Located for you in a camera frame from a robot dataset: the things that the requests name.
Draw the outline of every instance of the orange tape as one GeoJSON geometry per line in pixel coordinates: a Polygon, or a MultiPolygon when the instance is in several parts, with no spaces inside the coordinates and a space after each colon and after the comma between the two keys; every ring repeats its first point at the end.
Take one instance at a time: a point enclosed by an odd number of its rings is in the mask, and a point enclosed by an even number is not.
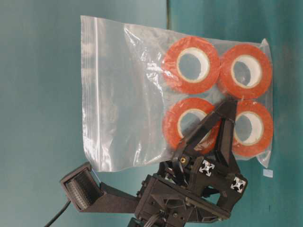
{"type": "MultiPolygon", "coordinates": [[[[180,122],[183,116],[188,112],[203,112],[205,115],[209,114],[214,109],[204,99],[201,98],[187,98],[176,103],[170,110],[168,110],[163,118],[162,130],[163,135],[169,145],[176,149],[178,143],[183,138],[180,122]]],[[[219,131],[219,123],[206,135],[205,138],[196,146],[196,150],[202,154],[210,152],[215,145],[215,139],[219,131]]]]}
{"type": "Polygon", "coordinates": [[[255,46],[249,44],[240,44],[234,46],[224,53],[221,58],[218,86],[223,93],[227,92],[230,95],[240,99],[257,98],[267,91],[268,87],[270,86],[271,79],[271,63],[267,56],[255,46]],[[237,61],[250,65],[250,80],[252,81],[252,78],[255,78],[251,85],[242,85],[235,79],[233,67],[237,61]]]}
{"type": "Polygon", "coordinates": [[[252,134],[258,134],[258,131],[261,132],[261,134],[259,137],[250,136],[247,140],[241,141],[235,131],[232,150],[237,155],[253,157],[262,153],[270,145],[274,132],[273,120],[263,105],[252,100],[238,102],[236,120],[241,115],[250,116],[250,118],[255,121],[251,122],[253,128],[252,134]]]}
{"type": "Polygon", "coordinates": [[[210,89],[219,77],[220,60],[217,50],[205,39],[187,36],[175,42],[167,51],[162,64],[163,76],[174,90],[187,94],[202,93],[210,89]],[[201,73],[197,79],[187,79],[179,69],[179,61],[184,54],[195,55],[201,63],[201,73]]]}

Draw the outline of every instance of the teal wall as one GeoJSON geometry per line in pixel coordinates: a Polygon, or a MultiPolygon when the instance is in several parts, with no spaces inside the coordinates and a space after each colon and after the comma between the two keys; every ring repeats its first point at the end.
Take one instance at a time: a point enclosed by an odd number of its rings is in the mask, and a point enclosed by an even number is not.
{"type": "Polygon", "coordinates": [[[273,59],[275,134],[269,168],[240,162],[249,181],[232,218],[213,226],[298,227],[303,225],[302,111],[303,1],[170,0],[170,29],[209,38],[269,42],[273,59]]]}
{"type": "MultiPolygon", "coordinates": [[[[0,0],[0,226],[44,226],[66,201],[59,180],[86,161],[80,15],[166,27],[161,0],[0,0]]],[[[155,167],[100,174],[135,194],[155,167]]],[[[131,215],[79,214],[54,227],[127,226],[131,215]]]]}

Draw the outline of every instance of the black cable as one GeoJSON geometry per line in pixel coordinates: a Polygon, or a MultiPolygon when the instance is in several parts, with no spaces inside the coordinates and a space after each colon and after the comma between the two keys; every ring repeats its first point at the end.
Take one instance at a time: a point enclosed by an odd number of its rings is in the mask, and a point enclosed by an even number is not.
{"type": "Polygon", "coordinates": [[[52,220],[50,220],[45,227],[50,227],[51,224],[53,224],[57,219],[58,217],[60,217],[60,215],[62,215],[63,212],[65,212],[65,210],[68,208],[68,206],[70,205],[71,201],[70,200],[67,200],[66,204],[64,205],[64,207],[56,214],[55,217],[53,217],[52,220]]]}

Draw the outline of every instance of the bolt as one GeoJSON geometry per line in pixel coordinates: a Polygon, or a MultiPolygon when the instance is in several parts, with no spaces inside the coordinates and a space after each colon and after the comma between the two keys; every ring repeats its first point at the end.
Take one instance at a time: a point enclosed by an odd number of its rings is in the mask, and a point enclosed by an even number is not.
{"type": "Polygon", "coordinates": [[[180,162],[181,162],[182,164],[186,163],[186,158],[182,157],[182,158],[180,159],[180,162]]]}

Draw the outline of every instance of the black plastic mount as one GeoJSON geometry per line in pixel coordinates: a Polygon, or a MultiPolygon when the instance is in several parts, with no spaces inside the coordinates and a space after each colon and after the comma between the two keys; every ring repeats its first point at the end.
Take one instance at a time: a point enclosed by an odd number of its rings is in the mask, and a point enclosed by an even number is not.
{"type": "Polygon", "coordinates": [[[248,184],[232,153],[236,110],[236,100],[220,103],[180,141],[172,160],[146,177],[137,197],[97,185],[89,163],[66,175],[61,185],[80,212],[135,213],[129,227],[183,227],[228,219],[248,184]],[[218,123],[215,148],[201,155],[195,147],[218,123]],[[216,204],[206,199],[216,193],[216,204]]]}

